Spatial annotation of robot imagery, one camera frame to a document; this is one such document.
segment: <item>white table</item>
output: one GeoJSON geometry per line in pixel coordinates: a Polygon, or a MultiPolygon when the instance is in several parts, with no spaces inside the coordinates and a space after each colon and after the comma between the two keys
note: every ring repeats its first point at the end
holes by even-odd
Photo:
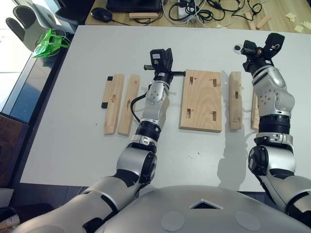
{"type": "MultiPolygon", "coordinates": [[[[263,191],[247,168],[255,145],[250,129],[251,75],[244,72],[245,57],[233,45],[248,39],[264,46],[270,32],[172,27],[79,26],[58,75],[38,128],[21,182],[88,186],[113,175],[117,159],[129,137],[104,135],[101,108],[107,76],[125,74],[122,102],[130,74],[140,75],[139,94],[153,79],[144,71],[152,49],[172,48],[173,68],[222,71],[221,133],[180,130],[182,78],[173,79],[167,119],[158,141],[154,187],[180,184],[214,185],[241,191],[263,191]],[[229,130],[231,71],[242,71],[243,129],[229,130]]],[[[292,112],[296,175],[311,178],[310,103],[311,36],[286,36],[274,58],[296,99],[292,112]]],[[[138,117],[144,101],[137,103],[138,117]]],[[[131,133],[136,130],[133,123],[131,133]]]]}

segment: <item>black computer mouse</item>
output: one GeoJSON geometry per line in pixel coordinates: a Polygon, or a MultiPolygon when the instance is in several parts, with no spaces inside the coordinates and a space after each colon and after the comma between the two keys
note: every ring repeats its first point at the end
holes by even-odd
{"type": "Polygon", "coordinates": [[[112,13],[102,7],[96,7],[91,11],[91,15],[94,19],[108,23],[112,20],[112,13]]]}

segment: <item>green plastic bag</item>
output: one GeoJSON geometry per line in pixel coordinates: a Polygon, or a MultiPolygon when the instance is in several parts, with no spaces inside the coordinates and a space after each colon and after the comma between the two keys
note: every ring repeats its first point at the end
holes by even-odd
{"type": "Polygon", "coordinates": [[[40,35],[33,57],[48,57],[57,53],[60,47],[69,48],[69,46],[70,41],[67,37],[56,35],[56,32],[49,29],[40,35]]]}

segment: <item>wooden plank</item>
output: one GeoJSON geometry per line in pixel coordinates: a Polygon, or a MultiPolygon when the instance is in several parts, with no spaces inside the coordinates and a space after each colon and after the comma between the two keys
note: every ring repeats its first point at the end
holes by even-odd
{"type": "Polygon", "coordinates": [[[104,134],[113,134],[116,130],[124,83],[123,74],[109,76],[106,82],[102,107],[107,108],[104,134]]]}
{"type": "Polygon", "coordinates": [[[139,89],[139,75],[132,74],[128,82],[126,96],[124,99],[124,105],[121,113],[121,118],[119,121],[118,134],[128,136],[131,131],[131,126],[133,122],[133,114],[131,112],[131,102],[137,97],[139,89]]]}
{"type": "Polygon", "coordinates": [[[255,131],[258,131],[259,129],[258,99],[255,92],[253,92],[253,101],[252,101],[251,129],[255,131]]]}
{"type": "Polygon", "coordinates": [[[271,19],[271,16],[265,16],[256,26],[256,30],[259,30],[262,28],[269,20],[271,19]]]}
{"type": "MultiPolygon", "coordinates": [[[[246,16],[246,18],[249,18],[249,19],[252,18],[251,13],[249,13],[249,12],[245,12],[245,16],[246,16]]],[[[255,23],[254,23],[253,20],[250,21],[250,20],[247,20],[247,19],[246,19],[246,21],[247,21],[248,28],[249,28],[250,30],[256,30],[256,26],[255,26],[255,23]]]]}
{"type": "Polygon", "coordinates": [[[230,129],[242,128],[242,113],[241,72],[232,71],[230,74],[230,129]]]}
{"type": "Polygon", "coordinates": [[[180,109],[180,129],[221,132],[221,73],[186,70],[180,109]]]}
{"type": "Polygon", "coordinates": [[[130,13],[130,18],[158,18],[158,14],[155,12],[148,13],[130,13]]]}

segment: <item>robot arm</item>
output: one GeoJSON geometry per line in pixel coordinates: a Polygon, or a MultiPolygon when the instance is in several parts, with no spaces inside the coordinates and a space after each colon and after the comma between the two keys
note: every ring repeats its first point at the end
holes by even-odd
{"type": "Polygon", "coordinates": [[[264,48],[245,41],[241,49],[241,54],[247,57],[243,67],[253,76],[260,116],[256,146],[249,153],[248,167],[280,211],[311,227],[311,181],[294,174],[290,135],[294,97],[287,92],[285,81],[271,60],[283,41],[283,36],[272,33],[264,48]]]}
{"type": "Polygon", "coordinates": [[[155,78],[146,94],[145,109],[135,135],[117,162],[114,176],[104,177],[82,194],[47,214],[21,224],[15,233],[94,233],[122,210],[134,195],[153,179],[156,144],[169,106],[169,88],[174,75],[171,49],[150,52],[155,78]]]}

